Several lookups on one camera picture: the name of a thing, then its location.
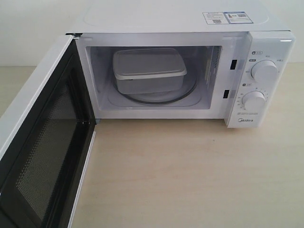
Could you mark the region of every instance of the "container lid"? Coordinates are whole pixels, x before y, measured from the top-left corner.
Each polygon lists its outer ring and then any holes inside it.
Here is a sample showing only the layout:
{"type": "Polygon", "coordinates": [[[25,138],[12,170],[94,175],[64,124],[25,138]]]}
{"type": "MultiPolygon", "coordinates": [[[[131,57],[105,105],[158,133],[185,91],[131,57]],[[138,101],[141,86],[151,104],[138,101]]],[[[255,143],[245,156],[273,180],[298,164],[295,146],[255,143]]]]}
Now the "container lid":
{"type": "Polygon", "coordinates": [[[117,51],[113,57],[116,79],[175,77],[187,74],[178,51],[173,48],[145,48],[117,51]]]}

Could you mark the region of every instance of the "microwave top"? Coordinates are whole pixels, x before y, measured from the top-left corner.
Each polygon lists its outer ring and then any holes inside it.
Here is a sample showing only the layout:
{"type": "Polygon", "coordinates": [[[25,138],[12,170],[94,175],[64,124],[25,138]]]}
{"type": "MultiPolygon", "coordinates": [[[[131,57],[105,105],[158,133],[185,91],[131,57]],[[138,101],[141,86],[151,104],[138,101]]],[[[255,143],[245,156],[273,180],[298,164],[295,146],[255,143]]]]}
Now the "microwave top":
{"type": "Polygon", "coordinates": [[[95,0],[67,33],[285,30],[259,0],[95,0]]]}

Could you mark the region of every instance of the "white wall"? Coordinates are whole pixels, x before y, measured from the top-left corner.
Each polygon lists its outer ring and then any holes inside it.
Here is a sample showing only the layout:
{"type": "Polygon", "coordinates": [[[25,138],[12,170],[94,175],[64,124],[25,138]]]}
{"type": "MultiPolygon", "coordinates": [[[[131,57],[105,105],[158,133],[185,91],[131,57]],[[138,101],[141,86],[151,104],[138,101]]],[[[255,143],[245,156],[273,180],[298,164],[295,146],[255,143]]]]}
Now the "white wall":
{"type": "MultiPolygon", "coordinates": [[[[0,0],[0,66],[36,66],[90,0],[0,0]]],[[[290,62],[304,62],[304,1],[262,0],[294,32],[290,62]]]]}

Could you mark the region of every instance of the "midea logo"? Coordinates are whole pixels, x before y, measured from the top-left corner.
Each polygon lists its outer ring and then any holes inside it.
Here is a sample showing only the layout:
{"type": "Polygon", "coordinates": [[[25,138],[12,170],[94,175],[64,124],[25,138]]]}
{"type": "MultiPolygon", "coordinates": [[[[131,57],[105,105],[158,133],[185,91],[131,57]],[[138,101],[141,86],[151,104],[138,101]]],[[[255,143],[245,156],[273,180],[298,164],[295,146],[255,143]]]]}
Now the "midea logo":
{"type": "Polygon", "coordinates": [[[243,119],[243,118],[239,118],[238,121],[239,122],[253,122],[253,120],[251,120],[251,119],[243,119]]]}

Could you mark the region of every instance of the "control panel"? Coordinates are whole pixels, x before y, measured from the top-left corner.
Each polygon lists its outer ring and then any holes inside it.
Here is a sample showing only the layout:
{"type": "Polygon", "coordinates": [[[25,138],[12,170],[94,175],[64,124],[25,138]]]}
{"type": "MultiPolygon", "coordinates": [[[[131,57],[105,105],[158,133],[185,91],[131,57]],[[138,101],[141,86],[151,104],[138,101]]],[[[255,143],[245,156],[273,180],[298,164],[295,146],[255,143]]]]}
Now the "control panel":
{"type": "Polygon", "coordinates": [[[295,38],[290,31],[249,32],[251,45],[228,127],[258,127],[286,66],[295,38]]]}

